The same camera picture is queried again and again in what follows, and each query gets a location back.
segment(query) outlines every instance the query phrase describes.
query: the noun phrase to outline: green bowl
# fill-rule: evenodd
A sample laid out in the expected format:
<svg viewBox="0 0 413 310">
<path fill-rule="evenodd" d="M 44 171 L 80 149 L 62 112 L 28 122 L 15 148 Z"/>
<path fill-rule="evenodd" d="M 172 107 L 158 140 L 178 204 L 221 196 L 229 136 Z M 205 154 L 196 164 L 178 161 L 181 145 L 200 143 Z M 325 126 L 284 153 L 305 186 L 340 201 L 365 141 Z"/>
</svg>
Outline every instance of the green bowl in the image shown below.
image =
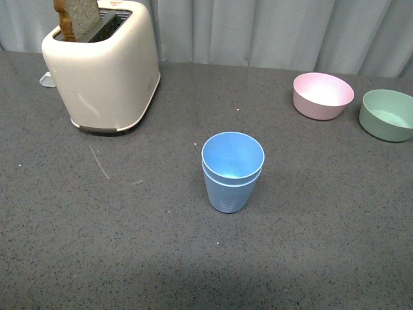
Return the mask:
<svg viewBox="0 0 413 310">
<path fill-rule="evenodd" d="M 371 90 L 363 96 L 359 121 L 379 139 L 406 141 L 413 137 L 413 97 L 394 90 Z"/>
</svg>

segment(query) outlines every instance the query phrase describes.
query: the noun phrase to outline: curtain fold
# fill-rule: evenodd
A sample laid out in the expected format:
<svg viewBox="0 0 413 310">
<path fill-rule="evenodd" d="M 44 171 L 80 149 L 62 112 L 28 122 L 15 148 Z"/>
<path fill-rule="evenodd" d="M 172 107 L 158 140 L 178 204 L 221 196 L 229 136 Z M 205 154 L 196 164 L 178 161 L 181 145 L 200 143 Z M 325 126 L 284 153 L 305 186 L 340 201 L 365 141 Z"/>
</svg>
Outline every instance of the curtain fold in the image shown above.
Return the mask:
<svg viewBox="0 0 413 310">
<path fill-rule="evenodd" d="M 412 0 L 134 0 L 162 61 L 413 78 Z M 52 0 L 0 0 L 0 50 L 40 52 Z"/>
</svg>

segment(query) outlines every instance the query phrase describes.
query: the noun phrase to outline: pink bowl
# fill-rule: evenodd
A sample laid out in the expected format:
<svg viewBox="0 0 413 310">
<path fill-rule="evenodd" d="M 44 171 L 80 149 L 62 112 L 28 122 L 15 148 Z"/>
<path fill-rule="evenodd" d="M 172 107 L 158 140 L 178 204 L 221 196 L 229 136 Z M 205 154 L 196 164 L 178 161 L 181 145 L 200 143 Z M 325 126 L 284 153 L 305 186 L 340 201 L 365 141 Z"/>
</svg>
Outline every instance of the pink bowl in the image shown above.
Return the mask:
<svg viewBox="0 0 413 310">
<path fill-rule="evenodd" d="M 333 119 L 353 99 L 351 86 L 329 74 L 304 73 L 294 80 L 294 106 L 309 118 L 322 121 Z"/>
</svg>

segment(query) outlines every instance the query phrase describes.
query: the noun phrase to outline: bowl rim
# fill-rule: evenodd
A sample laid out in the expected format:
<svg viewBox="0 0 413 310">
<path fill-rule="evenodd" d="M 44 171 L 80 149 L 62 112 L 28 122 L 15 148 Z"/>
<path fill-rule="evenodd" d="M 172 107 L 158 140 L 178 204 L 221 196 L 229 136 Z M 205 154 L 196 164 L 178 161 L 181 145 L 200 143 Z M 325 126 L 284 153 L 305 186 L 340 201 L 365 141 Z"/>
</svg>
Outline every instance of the bowl rim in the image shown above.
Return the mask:
<svg viewBox="0 0 413 310">
<path fill-rule="evenodd" d="M 405 94 L 404 92 L 398 92 L 397 90 L 385 89 L 385 88 L 378 88 L 378 89 L 372 89 L 372 90 L 369 90 L 368 92 L 366 92 L 366 93 L 364 94 L 364 96 L 363 96 L 362 102 L 363 102 L 363 106 L 366 108 L 366 110 L 368 110 L 368 112 L 369 112 L 372 116 L 374 116 L 374 117 L 377 118 L 378 120 L 382 121 L 383 123 L 389 124 L 390 126 L 394 126 L 394 127 L 397 127 L 397 128 L 413 129 L 413 125 L 412 125 L 412 126 L 409 126 L 409 127 L 399 126 L 399 125 L 391 124 L 391 123 L 389 123 L 388 121 L 385 121 L 384 119 L 379 118 L 378 116 L 376 116 L 376 115 L 366 106 L 366 103 L 365 103 L 365 98 L 366 98 L 366 96 L 369 95 L 369 94 L 371 94 L 372 92 L 392 92 L 392 93 L 395 93 L 395 94 L 397 94 L 397 95 L 402 95 L 402 96 L 408 97 L 408 98 L 411 99 L 411 101 L 412 101 L 412 107 L 413 107 L 413 97 L 412 97 L 412 96 L 409 96 L 408 94 Z"/>
<path fill-rule="evenodd" d="M 305 96 L 302 95 L 302 93 L 300 93 L 300 92 L 297 90 L 297 88 L 296 88 L 296 83 L 297 83 L 297 80 L 298 80 L 299 78 L 302 78 L 303 76 L 312 76 L 312 75 L 315 75 L 315 76 L 328 76 L 328 77 L 330 77 L 330 78 L 333 78 L 333 79 L 335 79 L 335 80 L 338 80 L 340 83 L 343 83 L 344 86 L 348 87 L 348 88 L 351 90 L 351 93 L 352 93 L 352 95 L 351 95 L 351 100 L 349 100 L 348 102 L 346 102 L 346 103 L 344 103 L 344 104 L 342 104 L 342 105 L 329 105 L 329 104 L 326 105 L 326 104 L 324 104 L 324 103 L 318 103 L 318 102 L 315 102 L 315 101 L 312 101 L 312 100 L 306 98 Z M 315 105 L 322 106 L 322 107 L 345 107 L 346 105 L 349 105 L 349 104 L 354 100 L 354 96 L 355 96 L 355 95 L 354 95 L 354 89 L 353 89 L 346 81 L 344 81 L 343 79 L 340 79 L 340 78 L 337 77 L 337 76 L 333 76 L 333 75 L 331 75 L 331 74 L 322 73 L 322 72 L 305 72 L 305 73 L 302 73 L 302 74 L 296 76 L 296 78 L 294 79 L 294 82 L 293 82 L 293 89 L 294 89 L 294 92 L 296 92 L 297 94 L 299 94 L 299 95 L 300 95 L 302 98 L 304 98 L 305 100 L 307 100 L 307 101 L 309 101 L 309 102 L 311 102 L 311 103 L 313 103 L 313 104 L 315 104 Z"/>
</svg>

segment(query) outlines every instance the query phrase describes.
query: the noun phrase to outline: plastic cup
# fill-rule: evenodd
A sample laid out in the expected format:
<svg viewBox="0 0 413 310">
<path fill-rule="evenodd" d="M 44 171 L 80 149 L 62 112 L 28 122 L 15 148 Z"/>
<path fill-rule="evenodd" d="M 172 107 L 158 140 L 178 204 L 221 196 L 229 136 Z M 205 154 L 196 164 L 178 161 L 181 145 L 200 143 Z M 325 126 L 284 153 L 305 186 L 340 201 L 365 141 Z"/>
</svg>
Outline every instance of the plastic cup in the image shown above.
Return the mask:
<svg viewBox="0 0 413 310">
<path fill-rule="evenodd" d="M 202 168 L 211 205 L 234 213 L 247 203 L 264 164 L 264 150 L 240 132 L 222 132 L 205 142 Z"/>
</svg>

